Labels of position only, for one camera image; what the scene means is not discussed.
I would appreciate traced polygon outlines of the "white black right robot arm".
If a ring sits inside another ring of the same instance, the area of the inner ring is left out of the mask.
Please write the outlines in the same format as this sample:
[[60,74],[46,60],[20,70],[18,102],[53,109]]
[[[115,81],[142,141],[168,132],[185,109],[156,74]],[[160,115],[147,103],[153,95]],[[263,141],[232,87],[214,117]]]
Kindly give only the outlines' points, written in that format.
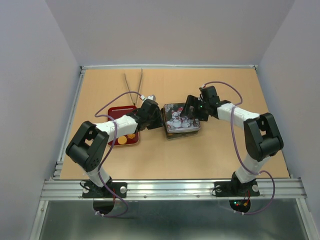
[[[263,165],[284,147],[283,138],[274,116],[267,112],[258,114],[240,108],[243,98],[238,103],[221,100],[211,81],[200,87],[198,97],[188,95],[181,115],[208,121],[209,117],[230,123],[231,136],[240,167],[232,174],[227,189],[234,195],[242,195],[251,189],[258,175],[263,173]],[[246,158],[241,159],[235,127],[244,132]]]

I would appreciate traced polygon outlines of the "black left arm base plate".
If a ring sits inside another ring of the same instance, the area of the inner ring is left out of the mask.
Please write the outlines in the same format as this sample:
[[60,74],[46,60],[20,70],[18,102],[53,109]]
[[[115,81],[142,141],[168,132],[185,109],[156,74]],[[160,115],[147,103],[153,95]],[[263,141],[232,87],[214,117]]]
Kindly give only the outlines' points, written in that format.
[[[98,187],[90,180],[84,180],[79,183],[82,187],[82,197],[84,199],[111,199],[115,196],[110,193],[104,186]],[[127,183],[126,182],[109,182],[107,184],[109,189],[121,198],[127,196]]]

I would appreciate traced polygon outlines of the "gold tin lid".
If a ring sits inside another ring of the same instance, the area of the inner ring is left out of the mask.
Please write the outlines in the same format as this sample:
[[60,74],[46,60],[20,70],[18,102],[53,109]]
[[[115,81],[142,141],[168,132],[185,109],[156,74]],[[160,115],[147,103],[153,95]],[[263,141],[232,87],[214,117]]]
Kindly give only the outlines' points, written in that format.
[[[174,128],[187,128],[191,125],[191,121],[188,117],[181,117],[180,113],[183,110],[184,103],[168,103],[163,106],[163,120],[165,126],[173,126]],[[200,125],[200,121],[197,119],[197,126]]]

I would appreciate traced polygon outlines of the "gold square tin box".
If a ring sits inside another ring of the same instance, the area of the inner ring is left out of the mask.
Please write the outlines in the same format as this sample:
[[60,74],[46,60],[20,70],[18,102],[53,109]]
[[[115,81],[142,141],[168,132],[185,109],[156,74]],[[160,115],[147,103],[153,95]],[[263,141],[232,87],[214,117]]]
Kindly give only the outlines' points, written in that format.
[[180,138],[192,137],[198,134],[201,127],[189,126],[175,128],[173,125],[165,125],[164,131],[167,140],[175,140]]

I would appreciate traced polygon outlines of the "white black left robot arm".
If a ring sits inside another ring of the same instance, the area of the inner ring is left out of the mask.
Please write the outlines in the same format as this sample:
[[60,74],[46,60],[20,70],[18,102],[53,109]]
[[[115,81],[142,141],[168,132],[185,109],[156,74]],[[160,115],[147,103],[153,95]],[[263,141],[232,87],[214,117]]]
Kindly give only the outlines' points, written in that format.
[[107,144],[125,135],[163,126],[156,97],[142,96],[141,100],[141,107],[115,120],[103,123],[83,122],[66,147],[65,154],[85,171],[94,184],[95,193],[100,197],[111,193],[111,177],[101,167]]

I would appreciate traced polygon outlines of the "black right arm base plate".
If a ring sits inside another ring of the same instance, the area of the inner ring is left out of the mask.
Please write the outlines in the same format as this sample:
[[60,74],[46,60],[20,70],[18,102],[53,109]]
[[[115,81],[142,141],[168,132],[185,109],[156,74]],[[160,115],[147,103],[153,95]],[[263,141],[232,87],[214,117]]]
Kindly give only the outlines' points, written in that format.
[[213,187],[216,197],[259,197],[260,191],[256,180],[240,183],[233,180],[218,181]]

